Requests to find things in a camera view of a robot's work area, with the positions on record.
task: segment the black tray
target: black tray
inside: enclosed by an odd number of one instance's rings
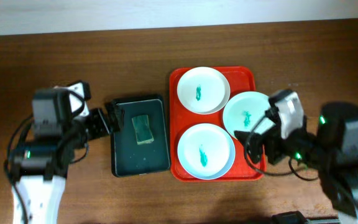
[[[121,98],[106,105],[108,114],[121,120],[118,130],[111,135],[111,172],[116,177],[148,174],[170,168],[170,155],[167,141],[167,125],[163,99],[160,95],[136,98]],[[149,116],[154,141],[138,145],[132,118],[138,115]]]

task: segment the wood grain surface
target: wood grain surface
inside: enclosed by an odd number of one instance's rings
[[[12,220],[5,148],[31,113],[36,89],[82,79],[91,85],[91,108],[148,93],[162,94],[168,108],[174,69],[225,65],[250,68],[262,93],[296,90],[315,132],[324,102],[358,104],[358,19],[0,36],[0,223]],[[116,178],[109,138],[90,147],[89,156],[70,167],[59,223],[242,222],[294,210],[336,215],[318,181],[291,176],[189,184],[169,171]],[[286,162],[268,166],[287,169]]]

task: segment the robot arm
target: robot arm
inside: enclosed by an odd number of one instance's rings
[[[57,222],[68,166],[87,155],[88,141],[112,131],[101,108],[88,109],[85,101],[90,98],[85,82],[35,93],[33,115],[16,130],[4,163],[14,196],[13,223]],[[31,128],[34,140],[26,141]],[[20,129],[17,146],[11,150]],[[74,161],[74,150],[84,147],[84,156]]]
[[[314,179],[297,174],[291,166],[292,159],[316,169],[323,191],[339,211],[339,218],[354,217],[358,221],[358,106],[343,102],[324,105],[315,136],[306,130],[303,108],[294,91],[280,91],[269,98],[269,103],[271,108],[260,122],[269,118],[275,127],[262,135],[254,134],[258,124],[249,133],[235,132],[250,167],[255,168],[249,158],[258,163],[263,146],[268,162],[273,165],[289,156],[291,171],[303,180]]]

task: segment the green sponge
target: green sponge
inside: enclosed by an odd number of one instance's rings
[[[149,126],[149,116],[140,115],[132,118],[135,128],[136,142],[138,145],[150,144],[154,141],[152,131]]]

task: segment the white plate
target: white plate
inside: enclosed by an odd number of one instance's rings
[[[255,91],[237,94],[223,110],[224,127],[232,137],[234,131],[250,131],[269,108],[269,97],[265,94]],[[271,120],[265,119],[255,132],[262,134],[273,125]]]
[[[180,103],[197,114],[211,114],[226,105],[230,97],[230,85],[219,71],[198,67],[187,71],[177,88]]]
[[[233,165],[236,148],[230,135],[214,124],[197,124],[187,129],[178,143],[178,158],[193,177],[213,180]]]

